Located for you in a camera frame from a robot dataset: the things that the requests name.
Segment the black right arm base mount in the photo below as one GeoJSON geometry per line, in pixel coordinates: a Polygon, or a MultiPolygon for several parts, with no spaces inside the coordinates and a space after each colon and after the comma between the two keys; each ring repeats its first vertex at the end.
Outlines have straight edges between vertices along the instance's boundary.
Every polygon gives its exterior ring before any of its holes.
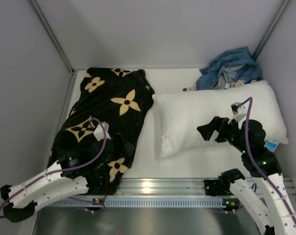
{"type": "Polygon", "coordinates": [[[208,196],[226,196],[232,193],[229,186],[220,180],[204,180],[205,194],[208,196]]]}

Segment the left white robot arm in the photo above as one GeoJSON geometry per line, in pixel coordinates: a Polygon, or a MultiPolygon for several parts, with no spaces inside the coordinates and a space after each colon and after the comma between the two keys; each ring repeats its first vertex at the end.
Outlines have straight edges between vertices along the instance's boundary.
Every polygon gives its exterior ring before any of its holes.
{"type": "Polygon", "coordinates": [[[33,178],[16,186],[5,185],[0,218],[17,223],[62,199],[95,193],[103,186],[104,161],[114,152],[110,140],[101,140],[83,149],[73,149],[33,178]]]}

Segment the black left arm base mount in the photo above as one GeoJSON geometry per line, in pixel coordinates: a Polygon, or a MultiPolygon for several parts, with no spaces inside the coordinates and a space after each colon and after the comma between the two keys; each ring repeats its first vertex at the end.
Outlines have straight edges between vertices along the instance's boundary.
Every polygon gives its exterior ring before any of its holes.
{"type": "Polygon", "coordinates": [[[119,181],[110,182],[110,176],[105,172],[93,171],[88,174],[86,177],[88,192],[87,195],[113,195],[116,193],[119,181]]]}

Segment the black floral plush pillowcase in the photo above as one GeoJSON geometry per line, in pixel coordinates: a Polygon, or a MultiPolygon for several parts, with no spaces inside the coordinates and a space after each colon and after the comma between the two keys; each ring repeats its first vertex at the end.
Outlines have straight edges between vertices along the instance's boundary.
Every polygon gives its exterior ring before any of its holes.
{"type": "Polygon", "coordinates": [[[64,153],[98,142],[93,132],[98,124],[107,122],[114,152],[101,169],[109,174],[110,182],[121,182],[132,167],[153,94],[142,69],[87,69],[80,84],[80,97],[54,139],[49,164],[64,153]]]}

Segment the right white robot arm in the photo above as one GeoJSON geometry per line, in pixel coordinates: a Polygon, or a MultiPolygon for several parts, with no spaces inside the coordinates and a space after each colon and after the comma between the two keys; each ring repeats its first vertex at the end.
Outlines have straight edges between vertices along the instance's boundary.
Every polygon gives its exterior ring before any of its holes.
{"type": "Polygon", "coordinates": [[[265,148],[266,132],[256,120],[244,121],[214,117],[208,124],[197,127],[205,141],[214,132],[215,142],[228,142],[241,152],[243,165],[261,191],[260,199],[238,169],[219,176],[225,191],[242,203],[262,235],[296,235],[296,211],[284,185],[283,174],[274,153],[265,148]]]}

